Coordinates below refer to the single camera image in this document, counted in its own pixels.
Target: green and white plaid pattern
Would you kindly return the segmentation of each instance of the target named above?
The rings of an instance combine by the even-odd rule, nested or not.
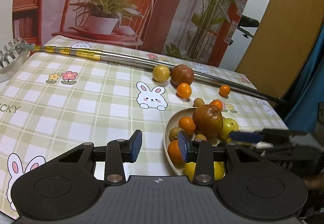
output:
[[[71,46],[73,40],[55,37],[47,43],[54,46]],[[104,44],[90,44],[93,49],[107,50],[147,58],[149,54]],[[167,58],[171,64],[192,63]],[[207,67],[213,75],[238,82],[244,75]],[[63,84],[62,73],[77,72],[76,83]],[[46,83],[50,74],[61,77],[56,83]],[[163,94],[168,106],[165,111],[143,109],[136,98],[137,82],[150,89],[164,86]],[[126,175],[173,174],[163,150],[163,137],[167,122],[176,112],[192,107],[193,100],[202,98],[206,103],[220,98],[226,107],[223,116],[235,119],[240,129],[255,131],[264,127],[286,128],[269,103],[231,92],[228,99],[221,98],[218,88],[194,82],[190,99],[181,99],[170,81],[157,83],[152,73],[130,66],[106,64],[81,58],[38,52],[32,55],[10,80],[0,95],[0,209],[17,218],[10,207],[7,189],[11,178],[7,161],[16,153],[23,170],[36,156],[46,161],[84,142],[95,146],[108,141],[128,139],[133,131],[143,132],[143,144],[137,162],[125,164]],[[103,165],[98,165],[97,178],[103,178]]]

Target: beige bowl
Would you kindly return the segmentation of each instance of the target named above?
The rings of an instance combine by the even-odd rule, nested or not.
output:
[[[164,133],[164,141],[163,141],[163,146],[164,146],[164,151],[165,151],[165,154],[166,154],[166,158],[172,168],[172,170],[178,175],[185,175],[184,173],[184,163],[178,163],[178,164],[175,164],[171,161],[168,153],[167,153],[167,147],[169,146],[169,144],[171,143],[171,140],[169,138],[169,133],[170,133],[170,130],[174,127],[178,127],[178,122],[179,120],[184,117],[184,116],[189,116],[189,117],[192,117],[193,115],[193,112],[195,111],[196,108],[187,108],[187,109],[184,109],[184,110],[181,110],[181,111],[178,111],[176,114],[174,114],[171,119],[169,120],[169,122],[167,123],[166,125],[166,129],[165,129],[165,133]],[[214,138],[210,138],[208,139],[208,141],[210,141],[213,146],[216,146],[220,141],[217,137],[214,137]]]

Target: cartoon bunny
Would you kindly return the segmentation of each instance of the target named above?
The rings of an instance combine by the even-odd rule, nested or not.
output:
[[[81,42],[81,41],[73,41],[73,45],[71,48],[73,49],[90,49],[91,46],[89,45],[89,42]]]
[[[273,110],[271,110],[269,107],[268,107],[268,105],[265,103],[265,101],[264,100],[261,100],[261,101],[258,101],[257,100],[257,104],[259,104],[264,110],[265,110],[265,112],[267,113],[267,115],[269,115],[269,116],[275,116],[276,114],[274,113],[274,111]]]
[[[211,71],[208,70],[204,64],[196,63],[196,62],[192,62],[192,64],[195,65],[196,70],[198,70],[199,72],[205,73],[205,74],[212,74]]]
[[[7,199],[10,203],[12,210],[17,211],[15,205],[12,203],[11,199],[11,188],[14,182],[23,174],[45,164],[45,158],[43,156],[34,157],[27,165],[25,172],[22,169],[22,163],[19,156],[15,153],[12,153],[8,157],[8,170],[11,178],[9,179],[8,189],[7,189]]]
[[[163,98],[162,94],[165,92],[165,88],[162,86],[156,86],[152,90],[144,83],[137,82],[137,89],[140,93],[137,96],[137,103],[143,109],[157,108],[159,111],[164,111],[167,107],[167,102]]]

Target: small orange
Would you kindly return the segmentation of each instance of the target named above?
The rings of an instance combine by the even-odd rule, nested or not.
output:
[[[177,87],[177,94],[181,98],[188,98],[191,95],[191,88],[187,83],[180,83]]]
[[[231,91],[231,88],[228,85],[222,85],[219,88],[219,94],[226,97],[227,95],[229,95],[229,92]]]
[[[180,154],[180,150],[178,147],[178,140],[174,140],[169,144],[169,146],[167,147],[167,154],[169,155],[169,157],[173,163],[183,162],[181,154]]]
[[[220,111],[223,109],[223,104],[220,100],[213,100],[210,104],[217,106]]]
[[[188,116],[182,117],[178,122],[178,126],[182,128],[188,136],[192,135],[196,130],[195,123]]]

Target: wooden door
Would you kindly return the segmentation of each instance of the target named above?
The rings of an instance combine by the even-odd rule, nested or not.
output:
[[[270,0],[236,72],[282,97],[302,69],[324,16],[324,0]]]

